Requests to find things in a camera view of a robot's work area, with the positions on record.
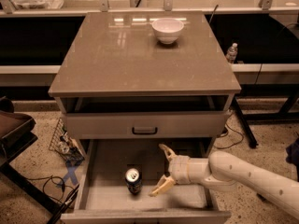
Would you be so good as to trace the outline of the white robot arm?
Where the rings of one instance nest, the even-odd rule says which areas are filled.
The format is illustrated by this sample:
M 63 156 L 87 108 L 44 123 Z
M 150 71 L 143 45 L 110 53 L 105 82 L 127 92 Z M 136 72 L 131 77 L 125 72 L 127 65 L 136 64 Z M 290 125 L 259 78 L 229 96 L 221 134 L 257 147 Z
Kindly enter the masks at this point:
M 299 218 L 299 183 L 257 167 L 238 157 L 214 151 L 208 158 L 177 155 L 170 147 L 160 144 L 169 161 L 169 176 L 163 175 L 149 193 L 155 197 L 166 193 L 175 185 L 199 184 L 216 191 L 231 191 L 241 183 L 289 215 Z

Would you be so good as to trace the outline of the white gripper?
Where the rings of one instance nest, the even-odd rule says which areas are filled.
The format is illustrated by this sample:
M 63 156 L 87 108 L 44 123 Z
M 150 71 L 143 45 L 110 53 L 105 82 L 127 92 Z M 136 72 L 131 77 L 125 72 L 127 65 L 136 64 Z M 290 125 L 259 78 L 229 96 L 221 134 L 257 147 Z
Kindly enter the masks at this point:
M 163 175 L 158 181 L 157 185 L 149 193 L 150 197 L 156 197 L 160 194 L 166 193 L 171 188 L 178 185 L 187 185 L 191 181 L 188 174 L 188 156 L 177 156 L 177 154 L 167 145 L 160 144 L 159 148 L 164 152 L 165 157 L 169 161 L 168 172 L 170 176 Z

